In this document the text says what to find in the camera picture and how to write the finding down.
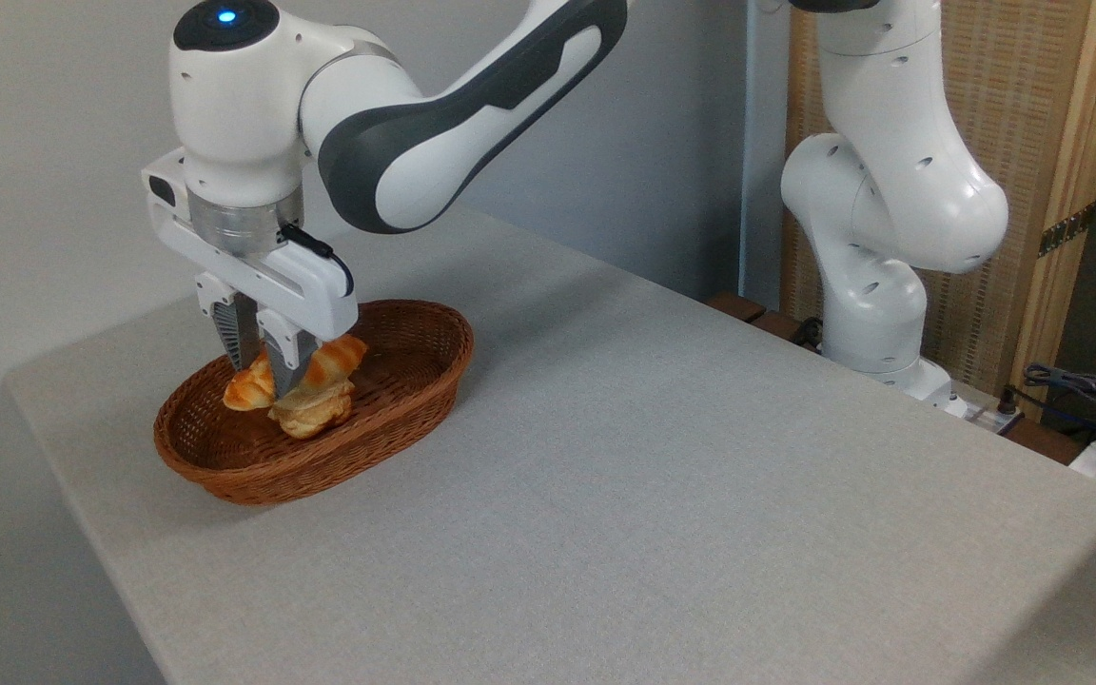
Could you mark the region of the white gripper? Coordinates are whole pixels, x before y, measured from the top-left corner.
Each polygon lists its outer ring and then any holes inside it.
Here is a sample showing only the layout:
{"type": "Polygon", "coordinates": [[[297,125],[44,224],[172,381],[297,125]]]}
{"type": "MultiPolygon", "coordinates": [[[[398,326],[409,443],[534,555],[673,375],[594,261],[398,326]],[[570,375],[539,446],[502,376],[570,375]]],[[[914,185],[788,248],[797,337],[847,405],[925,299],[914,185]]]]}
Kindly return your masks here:
{"type": "Polygon", "coordinates": [[[356,323],[351,281],[334,261],[301,246],[235,256],[205,242],[189,218],[186,175],[179,162],[183,153],[175,148],[142,168],[149,220],[165,247],[205,270],[195,279],[197,301],[235,370],[246,370],[264,343],[279,400],[302,381],[319,349],[317,339],[336,339],[356,323]]]}

